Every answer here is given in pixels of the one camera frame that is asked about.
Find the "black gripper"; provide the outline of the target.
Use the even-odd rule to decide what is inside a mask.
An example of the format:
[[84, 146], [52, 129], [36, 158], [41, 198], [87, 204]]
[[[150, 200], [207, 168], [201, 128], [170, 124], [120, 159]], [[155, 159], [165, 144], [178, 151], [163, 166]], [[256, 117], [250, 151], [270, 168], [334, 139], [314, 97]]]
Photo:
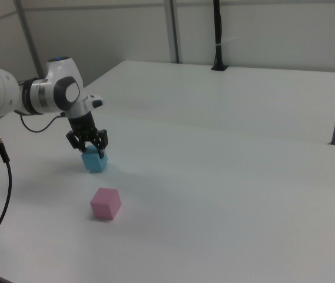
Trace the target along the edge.
[[106, 155], [105, 148], [108, 146], [108, 135], [106, 130], [98, 130], [94, 123], [92, 113], [81, 117], [68, 118], [71, 131], [66, 135], [74, 149], [84, 153], [87, 149], [86, 143], [90, 142], [97, 149], [100, 159]]

